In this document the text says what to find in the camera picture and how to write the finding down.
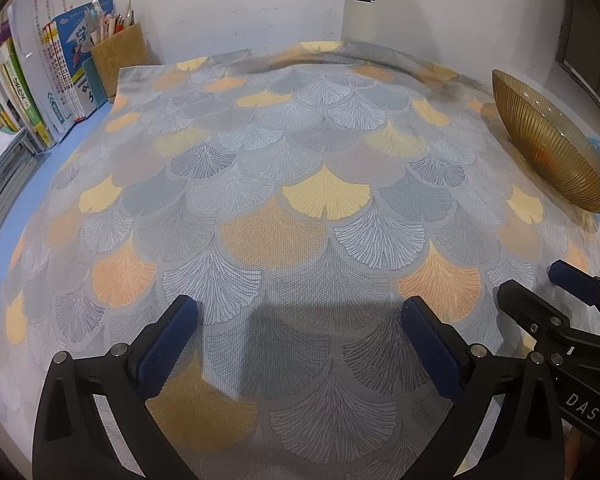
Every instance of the amber glass bowl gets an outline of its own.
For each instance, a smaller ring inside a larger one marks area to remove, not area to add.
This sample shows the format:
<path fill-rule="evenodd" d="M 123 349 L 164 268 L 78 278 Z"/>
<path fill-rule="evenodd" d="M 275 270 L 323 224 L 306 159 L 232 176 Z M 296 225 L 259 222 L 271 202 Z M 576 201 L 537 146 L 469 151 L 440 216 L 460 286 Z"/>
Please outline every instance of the amber glass bowl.
<path fill-rule="evenodd" d="M 569 202 L 600 213 L 600 156 L 586 136 L 529 85 L 493 71 L 500 117 L 533 168 Z"/>

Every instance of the blue gripper pad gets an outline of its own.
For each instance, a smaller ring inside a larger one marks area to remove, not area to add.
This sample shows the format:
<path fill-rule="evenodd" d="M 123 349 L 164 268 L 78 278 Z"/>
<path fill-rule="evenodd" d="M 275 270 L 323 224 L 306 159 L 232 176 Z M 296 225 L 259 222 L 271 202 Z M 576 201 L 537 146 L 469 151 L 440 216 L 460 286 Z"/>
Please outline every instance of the blue gripper pad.
<path fill-rule="evenodd" d="M 409 298 L 402 304 L 400 321 L 438 393 L 447 399 L 459 399 L 462 396 L 461 365 L 442 340 L 440 330 L 432 326 L 433 323 L 439 325 L 438 328 L 446 325 L 419 297 Z M 461 336 L 456 335 L 466 346 Z"/>
<path fill-rule="evenodd" d="M 147 400 L 157 397 L 183 348 L 198 326 L 198 306 L 188 296 L 178 296 L 160 319 L 142 330 L 136 341 L 148 334 L 153 342 L 136 370 L 136 394 Z"/>
<path fill-rule="evenodd" d="M 549 267 L 549 280 L 580 301 L 594 306 L 600 303 L 600 284 L 588 274 L 558 260 Z"/>

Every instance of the pen holder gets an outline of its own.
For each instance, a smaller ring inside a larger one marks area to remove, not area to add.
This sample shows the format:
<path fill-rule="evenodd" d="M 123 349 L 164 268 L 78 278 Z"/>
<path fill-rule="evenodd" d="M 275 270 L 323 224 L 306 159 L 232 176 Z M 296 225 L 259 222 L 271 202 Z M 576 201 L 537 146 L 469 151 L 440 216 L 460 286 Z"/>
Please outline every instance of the pen holder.
<path fill-rule="evenodd" d="M 116 95 L 121 68 L 149 63 L 139 23 L 94 45 L 91 55 L 109 100 Z"/>

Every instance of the screw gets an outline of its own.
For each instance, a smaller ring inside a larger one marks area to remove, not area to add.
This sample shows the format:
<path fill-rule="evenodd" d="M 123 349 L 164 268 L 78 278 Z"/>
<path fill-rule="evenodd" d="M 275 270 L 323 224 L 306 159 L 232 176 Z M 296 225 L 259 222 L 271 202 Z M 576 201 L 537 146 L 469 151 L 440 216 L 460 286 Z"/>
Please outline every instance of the screw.
<path fill-rule="evenodd" d="M 531 352 L 530 357 L 537 365 L 544 363 L 544 356 L 540 352 Z"/>
<path fill-rule="evenodd" d="M 65 352 L 64 350 L 59 351 L 58 353 L 56 353 L 56 355 L 54 355 L 54 362 L 59 365 L 60 363 L 64 363 L 64 360 L 66 359 L 66 357 L 69 354 L 67 352 Z"/>
<path fill-rule="evenodd" d="M 551 354 L 551 362 L 556 366 L 561 366 L 564 362 L 564 359 L 558 352 L 554 352 Z"/>
<path fill-rule="evenodd" d="M 111 352 L 111 355 L 115 357 L 120 357 L 121 355 L 125 354 L 128 348 L 129 345 L 126 343 L 116 343 L 111 347 L 111 350 L 109 350 L 109 352 Z"/>
<path fill-rule="evenodd" d="M 485 357 L 488 350 L 482 345 L 472 345 L 470 348 L 471 355 L 477 358 Z"/>

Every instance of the ribbed glass bowl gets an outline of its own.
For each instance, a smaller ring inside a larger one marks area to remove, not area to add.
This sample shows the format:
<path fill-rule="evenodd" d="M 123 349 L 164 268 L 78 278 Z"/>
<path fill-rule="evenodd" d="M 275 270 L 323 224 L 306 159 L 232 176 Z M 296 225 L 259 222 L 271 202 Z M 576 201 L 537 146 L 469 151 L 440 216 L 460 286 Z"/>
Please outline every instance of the ribbed glass bowl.
<path fill-rule="evenodd" d="M 600 213 L 600 156 L 586 136 L 529 85 L 493 71 L 493 94 L 512 142 L 569 202 Z"/>

